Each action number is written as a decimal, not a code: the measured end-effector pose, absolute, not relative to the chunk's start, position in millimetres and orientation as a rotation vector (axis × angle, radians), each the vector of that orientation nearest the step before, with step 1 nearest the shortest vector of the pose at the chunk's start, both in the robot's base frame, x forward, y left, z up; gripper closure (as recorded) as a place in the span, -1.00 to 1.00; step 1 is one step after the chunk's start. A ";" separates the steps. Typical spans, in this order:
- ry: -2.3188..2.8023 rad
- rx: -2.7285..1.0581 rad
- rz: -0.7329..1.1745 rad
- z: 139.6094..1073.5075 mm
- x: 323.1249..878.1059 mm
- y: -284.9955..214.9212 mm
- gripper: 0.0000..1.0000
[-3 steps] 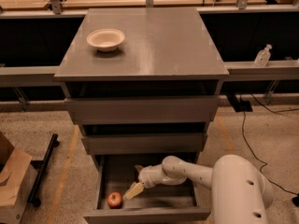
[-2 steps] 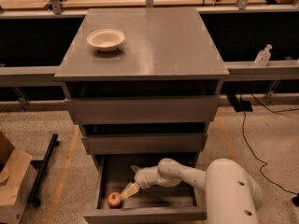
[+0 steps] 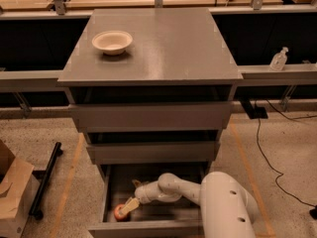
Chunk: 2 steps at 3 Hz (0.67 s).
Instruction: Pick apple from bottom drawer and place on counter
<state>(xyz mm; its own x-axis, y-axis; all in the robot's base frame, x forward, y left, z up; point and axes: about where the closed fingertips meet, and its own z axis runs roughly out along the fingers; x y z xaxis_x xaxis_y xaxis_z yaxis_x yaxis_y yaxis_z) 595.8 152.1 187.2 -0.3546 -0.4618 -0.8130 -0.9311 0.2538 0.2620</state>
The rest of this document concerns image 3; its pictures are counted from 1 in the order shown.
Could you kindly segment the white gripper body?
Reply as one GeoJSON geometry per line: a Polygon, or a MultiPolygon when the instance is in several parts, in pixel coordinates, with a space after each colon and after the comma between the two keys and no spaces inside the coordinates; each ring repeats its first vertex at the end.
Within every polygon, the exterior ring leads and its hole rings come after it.
{"type": "Polygon", "coordinates": [[[141,204],[152,202],[154,198],[154,187],[150,184],[143,184],[135,190],[135,197],[141,204]]]}

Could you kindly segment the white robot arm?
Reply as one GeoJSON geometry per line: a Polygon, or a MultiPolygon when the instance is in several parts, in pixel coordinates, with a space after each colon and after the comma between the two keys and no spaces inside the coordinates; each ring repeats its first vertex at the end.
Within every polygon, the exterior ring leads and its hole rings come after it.
{"type": "Polygon", "coordinates": [[[222,173],[209,173],[201,183],[164,173],[156,181],[133,180],[134,197],[114,210],[120,221],[141,204],[152,201],[176,202],[182,197],[200,207],[205,238],[256,238],[253,223],[259,213],[251,194],[234,178],[222,173]]]}

